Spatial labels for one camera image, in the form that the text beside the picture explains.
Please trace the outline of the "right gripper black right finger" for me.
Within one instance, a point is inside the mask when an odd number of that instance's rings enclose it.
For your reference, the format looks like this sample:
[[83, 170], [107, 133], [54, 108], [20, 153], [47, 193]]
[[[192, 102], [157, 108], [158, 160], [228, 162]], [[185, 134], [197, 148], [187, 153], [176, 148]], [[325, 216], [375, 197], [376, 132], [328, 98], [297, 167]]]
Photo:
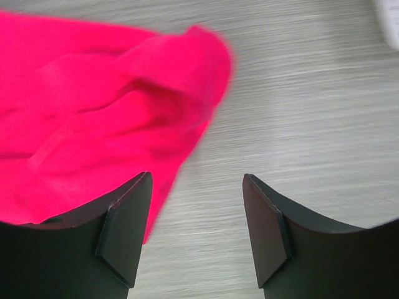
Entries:
[[319, 214], [252, 174], [243, 200], [266, 298], [397, 298], [398, 221], [364, 229]]

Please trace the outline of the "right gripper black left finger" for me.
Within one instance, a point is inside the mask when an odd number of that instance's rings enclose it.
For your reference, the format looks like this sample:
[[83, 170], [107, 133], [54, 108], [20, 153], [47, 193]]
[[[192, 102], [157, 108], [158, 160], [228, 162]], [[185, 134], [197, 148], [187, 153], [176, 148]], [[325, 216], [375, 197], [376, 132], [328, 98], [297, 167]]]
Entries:
[[126, 298], [134, 287], [153, 180], [40, 224], [1, 224], [2, 298]]

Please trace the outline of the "crimson red t shirt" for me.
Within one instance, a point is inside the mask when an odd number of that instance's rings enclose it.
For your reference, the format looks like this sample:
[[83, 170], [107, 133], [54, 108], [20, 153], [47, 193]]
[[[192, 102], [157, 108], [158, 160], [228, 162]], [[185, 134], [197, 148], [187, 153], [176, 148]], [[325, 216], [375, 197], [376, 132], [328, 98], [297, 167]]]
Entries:
[[1, 12], [1, 220], [39, 224], [153, 176], [149, 237], [233, 74], [222, 38]]

